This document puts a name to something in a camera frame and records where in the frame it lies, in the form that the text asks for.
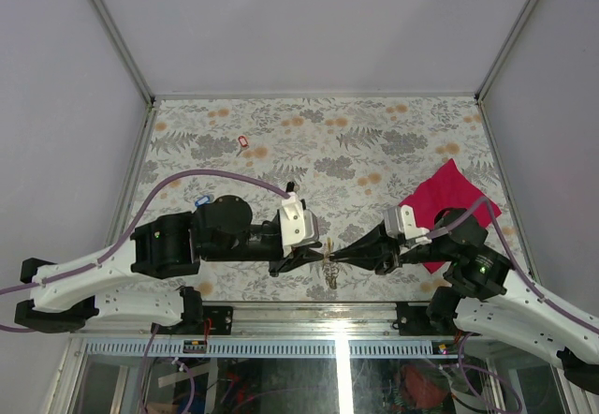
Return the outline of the pink cloth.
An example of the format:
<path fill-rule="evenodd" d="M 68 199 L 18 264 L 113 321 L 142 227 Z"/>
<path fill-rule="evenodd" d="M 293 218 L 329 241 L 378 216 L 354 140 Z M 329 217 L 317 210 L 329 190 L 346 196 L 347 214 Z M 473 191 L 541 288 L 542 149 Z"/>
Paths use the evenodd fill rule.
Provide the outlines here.
<path fill-rule="evenodd" d="M 420 184 L 412 195 L 400 202 L 399 206 L 407 205 L 413 209 L 418 228 L 433 231 L 443 210 L 468 209 L 483 196 L 483 192 L 471 184 L 458 170 L 455 161 L 450 159 L 431 178 Z M 492 219 L 484 203 L 475 210 L 474 218 L 483 232 L 487 232 L 486 228 Z M 426 255 L 426 251 L 417 253 L 416 249 L 413 249 L 402 256 L 402 263 L 423 264 L 428 272 L 433 274 L 443 263 L 458 259 L 457 256 L 443 254 Z M 419 262 L 417 258 L 425 258 L 425 261 Z"/>

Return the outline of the floral tablecloth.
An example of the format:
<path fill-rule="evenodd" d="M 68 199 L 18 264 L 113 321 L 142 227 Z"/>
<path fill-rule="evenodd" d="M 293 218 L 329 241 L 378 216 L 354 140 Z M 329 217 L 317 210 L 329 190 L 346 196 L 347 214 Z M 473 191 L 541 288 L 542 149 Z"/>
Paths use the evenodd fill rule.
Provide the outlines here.
<path fill-rule="evenodd" d="M 482 115 L 469 97 L 162 99 L 152 130 L 133 205 L 144 222 L 191 211 L 201 196 L 227 194 L 246 200 L 262 222 L 279 204 L 265 186 L 293 181 L 318 218 L 323 244 L 330 237 L 342 248 L 453 159 L 500 208 L 488 244 L 526 261 Z M 240 135 L 249 147 L 237 155 Z M 190 169 L 234 172 L 262 185 L 177 178 Z"/>

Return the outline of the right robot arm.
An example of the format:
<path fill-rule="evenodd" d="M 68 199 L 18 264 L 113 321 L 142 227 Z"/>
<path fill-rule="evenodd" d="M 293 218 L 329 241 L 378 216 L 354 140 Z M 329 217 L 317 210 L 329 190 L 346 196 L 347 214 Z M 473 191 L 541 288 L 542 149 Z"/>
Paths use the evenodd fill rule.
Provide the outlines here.
<path fill-rule="evenodd" d="M 541 288 L 511 252 L 486 244 L 488 231 L 464 208 L 448 208 L 432 229 L 416 224 L 408 205 L 387 210 L 381 224 L 330 260 L 386 275 L 405 264 L 444 261 L 446 286 L 426 308 L 436 333 L 474 333 L 504 342 L 563 371 L 580 389 L 598 392 L 598 318 Z"/>

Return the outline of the blue tagged key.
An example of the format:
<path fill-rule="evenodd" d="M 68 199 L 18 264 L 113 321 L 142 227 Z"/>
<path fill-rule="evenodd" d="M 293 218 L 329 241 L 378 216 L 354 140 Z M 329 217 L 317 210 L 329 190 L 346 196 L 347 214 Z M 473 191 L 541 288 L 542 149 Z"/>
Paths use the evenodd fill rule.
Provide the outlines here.
<path fill-rule="evenodd" d="M 210 204 L 212 202 L 213 202 L 212 195 L 204 195 L 204 196 L 201 196 L 200 198 L 198 198 L 197 200 L 195 200 L 195 207 L 198 208 L 202 205 Z"/>

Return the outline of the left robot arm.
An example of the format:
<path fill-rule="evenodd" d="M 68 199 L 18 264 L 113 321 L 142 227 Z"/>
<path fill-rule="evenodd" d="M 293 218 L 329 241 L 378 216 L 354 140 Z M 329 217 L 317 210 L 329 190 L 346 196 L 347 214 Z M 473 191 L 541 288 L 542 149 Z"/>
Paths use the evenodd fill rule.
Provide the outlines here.
<path fill-rule="evenodd" d="M 317 218 L 296 194 L 260 224 L 246 201 L 226 195 L 193 212 L 162 215 L 122 244 L 81 259 L 25 260 L 21 281 L 31 291 L 16 305 L 14 321 L 38 333 L 73 333 L 107 321 L 202 334 L 208 320 L 199 291 L 180 286 L 151 294 L 131 285 L 196 275 L 202 262 L 266 262 L 277 276 L 320 260 L 320 245 Z"/>

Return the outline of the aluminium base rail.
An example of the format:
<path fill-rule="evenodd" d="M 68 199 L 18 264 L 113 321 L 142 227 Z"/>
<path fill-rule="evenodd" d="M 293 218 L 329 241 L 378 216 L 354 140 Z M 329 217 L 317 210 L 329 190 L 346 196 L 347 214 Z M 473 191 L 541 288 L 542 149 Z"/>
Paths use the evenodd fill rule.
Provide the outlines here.
<path fill-rule="evenodd" d="M 207 325 L 187 333 L 167 333 L 184 339 L 323 339 L 434 338 L 449 334 L 430 323 L 426 302 L 292 303 L 206 302 L 204 311 L 226 306 L 230 316 L 218 314 Z"/>

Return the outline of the large keyring with yellow grip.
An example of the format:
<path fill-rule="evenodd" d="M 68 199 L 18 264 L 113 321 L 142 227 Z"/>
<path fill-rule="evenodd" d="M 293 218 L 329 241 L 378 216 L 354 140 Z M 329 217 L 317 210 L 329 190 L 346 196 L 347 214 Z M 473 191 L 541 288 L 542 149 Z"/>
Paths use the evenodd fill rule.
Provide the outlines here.
<path fill-rule="evenodd" d="M 325 276 L 327 286 L 331 290 L 336 290 L 337 278 L 340 273 L 340 264 L 326 259 L 323 261 L 322 270 Z"/>

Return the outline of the red tagged key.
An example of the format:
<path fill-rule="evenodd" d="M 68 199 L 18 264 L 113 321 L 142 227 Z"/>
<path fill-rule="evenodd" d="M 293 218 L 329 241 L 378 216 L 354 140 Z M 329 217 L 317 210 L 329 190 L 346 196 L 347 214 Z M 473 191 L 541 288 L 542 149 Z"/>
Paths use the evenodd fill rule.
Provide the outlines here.
<path fill-rule="evenodd" d="M 249 147 L 249 141 L 247 140 L 247 138 L 243 135 L 238 136 L 238 143 L 240 145 L 240 149 L 237 153 L 237 155 L 241 155 L 243 151 L 247 150 Z"/>

